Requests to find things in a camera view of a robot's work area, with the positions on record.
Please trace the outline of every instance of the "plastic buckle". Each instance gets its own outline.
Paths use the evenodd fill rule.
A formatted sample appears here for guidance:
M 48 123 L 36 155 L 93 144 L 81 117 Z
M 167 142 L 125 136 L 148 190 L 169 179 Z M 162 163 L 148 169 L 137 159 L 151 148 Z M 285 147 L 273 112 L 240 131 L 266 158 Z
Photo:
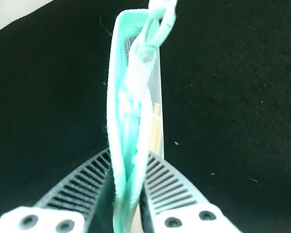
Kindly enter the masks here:
M 178 0 L 150 0 L 149 15 L 140 33 L 141 42 L 146 47 L 158 48 L 164 43 L 176 21 L 177 1 Z M 162 20 L 162 22 L 158 31 L 152 38 L 148 38 L 148 32 L 155 20 Z

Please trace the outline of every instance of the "gray ribbed plastic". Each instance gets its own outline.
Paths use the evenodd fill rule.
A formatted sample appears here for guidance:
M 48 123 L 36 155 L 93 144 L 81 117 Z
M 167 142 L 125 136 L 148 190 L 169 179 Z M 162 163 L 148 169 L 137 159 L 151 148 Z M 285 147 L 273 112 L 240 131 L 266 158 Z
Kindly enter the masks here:
M 110 168 L 109 149 L 105 149 L 67 175 L 34 207 L 77 211 L 84 216 L 87 232 Z
M 144 188 L 140 196 L 145 233 L 155 232 L 153 220 L 162 211 L 209 203 L 207 198 L 166 160 L 150 153 Z

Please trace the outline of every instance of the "dark background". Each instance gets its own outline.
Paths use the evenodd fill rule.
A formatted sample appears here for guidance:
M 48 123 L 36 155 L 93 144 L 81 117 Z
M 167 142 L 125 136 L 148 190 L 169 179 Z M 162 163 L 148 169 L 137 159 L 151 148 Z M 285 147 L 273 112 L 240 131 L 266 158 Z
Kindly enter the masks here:
M 0 215 L 107 146 L 99 16 L 112 31 L 146 6 L 55 0 L 0 31 Z M 245 233 L 291 233 L 291 0 L 179 0 L 177 14 L 161 48 L 166 159 Z

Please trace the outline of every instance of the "white plastic piece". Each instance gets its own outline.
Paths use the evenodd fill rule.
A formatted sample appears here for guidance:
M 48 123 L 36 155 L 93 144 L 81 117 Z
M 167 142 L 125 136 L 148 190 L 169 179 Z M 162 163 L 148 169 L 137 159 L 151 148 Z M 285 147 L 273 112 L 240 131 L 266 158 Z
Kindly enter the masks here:
M 163 211 L 154 222 L 155 232 L 161 233 L 241 233 L 222 211 L 211 203 L 201 203 Z
M 125 42 L 126 56 L 129 55 L 130 47 L 135 39 L 129 38 Z M 164 158 L 164 133 L 163 133 L 163 112 L 162 112 L 162 84 L 161 84 L 161 61 L 160 61 L 160 49 L 157 48 L 157 59 L 152 70 L 148 87 L 152 97 L 153 103 L 153 123 L 152 123 L 152 135 L 150 142 L 150 151 L 153 154 Z
M 84 217 L 74 211 L 20 206 L 0 217 L 0 233 L 83 233 Z

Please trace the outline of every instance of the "mesh panel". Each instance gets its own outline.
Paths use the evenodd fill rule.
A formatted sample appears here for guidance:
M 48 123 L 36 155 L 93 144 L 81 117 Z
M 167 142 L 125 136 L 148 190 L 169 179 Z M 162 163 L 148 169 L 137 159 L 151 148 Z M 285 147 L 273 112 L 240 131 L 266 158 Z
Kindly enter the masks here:
M 136 36 L 130 37 L 124 43 L 126 61 L 128 63 L 129 50 Z M 163 118 L 162 118 L 162 93 L 161 93 L 161 69 L 160 69 L 160 51 L 157 49 L 157 60 L 152 70 L 147 86 L 151 93 L 153 102 L 153 128 L 151 136 L 150 151 L 158 156 L 163 157 Z M 143 62 L 149 62 L 153 54 L 147 55 Z

